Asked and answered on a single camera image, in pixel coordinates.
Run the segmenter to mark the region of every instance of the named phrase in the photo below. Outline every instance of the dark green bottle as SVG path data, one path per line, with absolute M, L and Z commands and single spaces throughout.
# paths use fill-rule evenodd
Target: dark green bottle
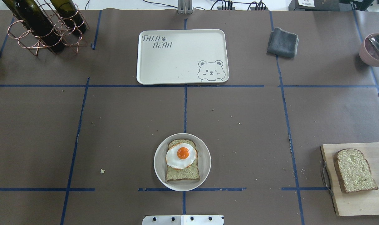
M 57 53 L 64 49 L 61 37 L 55 34 L 57 31 L 54 26 L 34 0 L 14 0 L 14 3 L 16 12 L 31 28 L 32 33 L 41 37 L 45 45 L 50 46 L 48 50 Z
M 14 17 L 18 20 L 23 20 L 18 13 L 16 13 L 16 10 L 14 8 L 14 1 L 13 0 L 2 0 L 5 5 L 12 11 Z M 26 30 L 30 30 L 30 27 L 27 26 L 27 24 L 25 22 L 22 22 L 24 28 L 26 28 Z
M 67 27 L 73 28 L 74 24 L 76 24 L 81 33 L 84 34 L 87 30 L 87 26 L 71 0 L 51 0 L 51 3 L 55 6 L 55 9 L 61 17 L 69 18 L 74 21 L 64 20 Z M 80 35 L 80 32 L 74 30 L 73 34 L 78 36 Z

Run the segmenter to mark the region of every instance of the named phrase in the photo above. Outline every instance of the toast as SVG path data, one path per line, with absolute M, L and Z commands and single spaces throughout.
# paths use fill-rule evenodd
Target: toast
M 196 151 L 196 145 L 193 141 L 186 139 L 177 139 L 168 144 L 168 148 L 170 149 L 176 144 L 186 143 L 191 145 Z M 167 165 L 166 171 L 166 181 L 182 181 L 182 180 L 199 180 L 199 170 L 198 170 L 198 154 L 194 160 L 194 162 L 187 168 L 176 170 L 171 166 Z
M 342 149 L 334 155 L 334 166 L 342 193 L 378 189 L 363 152 Z

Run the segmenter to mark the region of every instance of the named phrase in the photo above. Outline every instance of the wine rack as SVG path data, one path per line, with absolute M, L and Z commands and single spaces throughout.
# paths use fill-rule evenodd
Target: wine rack
M 85 24 L 87 29 L 89 29 L 89 25 L 87 21 L 85 20 L 84 16 L 81 14 L 80 10 L 78 9 L 78 6 L 75 4 L 77 12 L 72 15 L 71 17 L 62 17 L 58 12 L 53 9 L 52 4 L 48 3 L 47 1 L 44 1 L 44 4 L 40 4 L 38 0 L 36 0 L 38 6 L 40 7 L 41 11 L 44 13 L 44 15 L 48 18 L 50 23 L 53 25 L 54 29 L 51 30 L 51 32 L 54 32 L 56 35 L 58 35 L 59 42 L 62 42 L 65 47 L 68 47 L 72 49 L 76 54 L 78 54 L 79 48 L 83 46 L 87 46 L 88 42 L 84 39 L 83 33 L 78 28 L 81 25 Z M 76 24 L 74 20 L 72 20 L 72 17 L 74 17 L 76 14 L 80 14 L 81 18 L 83 19 L 83 22 L 81 24 Z M 65 21 L 70 20 L 74 24 L 74 27 L 69 27 L 66 25 Z M 23 25 L 23 20 L 17 20 L 8 27 L 8 36 L 12 39 L 17 40 L 20 47 L 25 48 L 30 51 L 31 54 L 34 56 L 38 56 L 38 52 L 41 49 L 47 49 L 53 52 L 49 47 L 47 46 L 42 40 L 42 37 L 45 37 L 49 35 L 44 36 L 36 36 L 33 34 L 31 29 L 27 29 Z M 78 36 L 72 35 L 73 32 L 78 33 Z

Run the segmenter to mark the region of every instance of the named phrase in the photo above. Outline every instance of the gray towel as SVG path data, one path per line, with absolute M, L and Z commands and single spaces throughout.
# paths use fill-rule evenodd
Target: gray towel
M 293 58 L 296 56 L 298 41 L 298 35 L 276 27 L 270 34 L 267 52 L 283 57 Z

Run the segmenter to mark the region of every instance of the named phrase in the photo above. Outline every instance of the wooden cutting board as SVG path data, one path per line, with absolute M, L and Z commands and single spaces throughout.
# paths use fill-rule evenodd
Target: wooden cutting board
M 344 194 L 341 192 L 337 173 L 334 168 L 334 154 L 344 148 L 362 151 L 367 159 L 378 190 L 359 191 Z M 321 147 L 324 161 L 327 162 L 332 200 L 338 216 L 379 215 L 379 143 L 323 144 Z

